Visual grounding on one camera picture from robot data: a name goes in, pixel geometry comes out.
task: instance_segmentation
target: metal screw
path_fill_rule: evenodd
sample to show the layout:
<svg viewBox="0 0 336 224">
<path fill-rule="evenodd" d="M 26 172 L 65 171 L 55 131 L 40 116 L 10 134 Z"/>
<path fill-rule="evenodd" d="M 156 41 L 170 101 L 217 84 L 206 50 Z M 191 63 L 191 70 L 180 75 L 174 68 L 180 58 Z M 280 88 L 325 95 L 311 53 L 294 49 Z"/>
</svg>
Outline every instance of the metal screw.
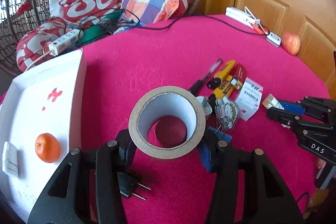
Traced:
<svg viewBox="0 0 336 224">
<path fill-rule="evenodd" d="M 77 155 L 79 152 L 80 152 L 79 148 L 73 148 L 70 151 L 71 155 Z"/>
<path fill-rule="evenodd" d="M 259 155 L 259 156 L 261 156 L 261 155 L 264 154 L 264 151 L 261 150 L 260 148 L 257 148 L 256 150 L 254 150 L 254 152 L 255 152 L 257 155 Z"/>
<path fill-rule="evenodd" d="M 226 141 L 218 141 L 218 146 L 219 147 L 227 147 L 227 142 Z"/>
<path fill-rule="evenodd" d="M 110 140 L 107 142 L 107 146 L 112 147 L 112 146 L 116 146 L 117 145 L 117 141 L 116 140 Z"/>
</svg>

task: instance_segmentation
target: red tassel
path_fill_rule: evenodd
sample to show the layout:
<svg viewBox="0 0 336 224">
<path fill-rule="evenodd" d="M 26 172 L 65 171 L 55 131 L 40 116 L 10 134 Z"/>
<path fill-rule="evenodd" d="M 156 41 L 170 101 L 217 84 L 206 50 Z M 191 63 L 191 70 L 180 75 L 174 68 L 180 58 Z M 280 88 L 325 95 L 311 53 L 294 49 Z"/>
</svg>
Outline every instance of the red tassel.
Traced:
<svg viewBox="0 0 336 224">
<path fill-rule="evenodd" d="M 30 10 L 30 3 L 29 2 L 25 2 L 22 3 L 21 6 L 19 7 L 19 9 L 16 12 L 16 15 L 21 15 L 24 12 L 27 12 Z"/>
</svg>

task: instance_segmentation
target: table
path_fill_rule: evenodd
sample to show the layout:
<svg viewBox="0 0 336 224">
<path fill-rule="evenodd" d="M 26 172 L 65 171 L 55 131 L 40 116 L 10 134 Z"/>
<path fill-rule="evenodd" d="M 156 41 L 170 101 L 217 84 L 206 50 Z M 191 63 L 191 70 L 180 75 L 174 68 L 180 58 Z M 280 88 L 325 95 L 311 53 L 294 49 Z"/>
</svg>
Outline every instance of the table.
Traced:
<svg viewBox="0 0 336 224">
<path fill-rule="evenodd" d="M 253 30 L 227 18 L 245 31 Z M 153 27 L 166 26 L 160 22 Z M 221 57 L 246 67 L 247 76 L 264 87 L 262 100 L 296 101 L 304 96 L 329 98 L 324 83 L 297 57 L 276 48 L 264 36 L 245 34 L 205 17 L 184 18 L 169 30 L 133 29 L 84 47 L 87 73 L 82 105 L 82 148 L 95 149 L 128 127 L 136 102 L 163 85 L 188 89 Z M 210 95 L 204 86 L 199 94 Z M 282 175 L 295 199 L 315 190 L 316 158 L 297 146 L 295 135 L 266 117 L 261 105 L 247 122 L 238 120 L 229 134 L 237 149 L 261 148 Z M 169 162 L 159 162 L 137 150 L 132 170 L 152 191 L 148 198 L 123 199 L 129 224 L 204 223 L 215 174 L 202 167 L 197 150 Z M 299 203 L 304 210 L 305 199 Z"/>
</svg>

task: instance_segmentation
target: white cardboard tray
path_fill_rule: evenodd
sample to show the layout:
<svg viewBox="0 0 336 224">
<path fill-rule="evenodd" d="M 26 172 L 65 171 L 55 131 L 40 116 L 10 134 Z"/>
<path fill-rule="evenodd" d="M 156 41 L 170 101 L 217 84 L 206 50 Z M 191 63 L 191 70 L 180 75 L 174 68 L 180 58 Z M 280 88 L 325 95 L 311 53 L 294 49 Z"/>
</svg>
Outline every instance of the white cardboard tray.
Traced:
<svg viewBox="0 0 336 224">
<path fill-rule="evenodd" d="M 0 110 L 0 152 L 5 141 L 18 150 L 19 179 L 0 171 L 0 189 L 27 222 L 37 198 L 66 154 L 81 147 L 81 109 L 86 62 L 76 50 L 44 62 L 14 78 Z M 54 89 L 62 91 L 53 102 Z M 59 159 L 45 163 L 35 153 L 36 138 L 51 133 Z"/>
</svg>

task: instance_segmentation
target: tape roll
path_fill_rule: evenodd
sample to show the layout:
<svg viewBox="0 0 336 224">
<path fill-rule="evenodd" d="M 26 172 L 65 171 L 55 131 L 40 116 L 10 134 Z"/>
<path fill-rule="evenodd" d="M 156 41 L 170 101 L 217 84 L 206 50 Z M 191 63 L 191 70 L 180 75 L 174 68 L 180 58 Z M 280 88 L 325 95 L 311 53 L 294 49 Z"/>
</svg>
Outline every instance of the tape roll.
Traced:
<svg viewBox="0 0 336 224">
<path fill-rule="evenodd" d="M 147 140 L 152 125 L 163 116 L 181 119 L 187 127 L 186 141 L 176 147 L 161 148 Z M 186 155 L 201 141 L 205 129 L 202 105 L 185 89 L 162 86 L 146 93 L 136 103 L 128 123 L 135 145 L 147 155 L 157 159 L 175 159 Z"/>
</svg>

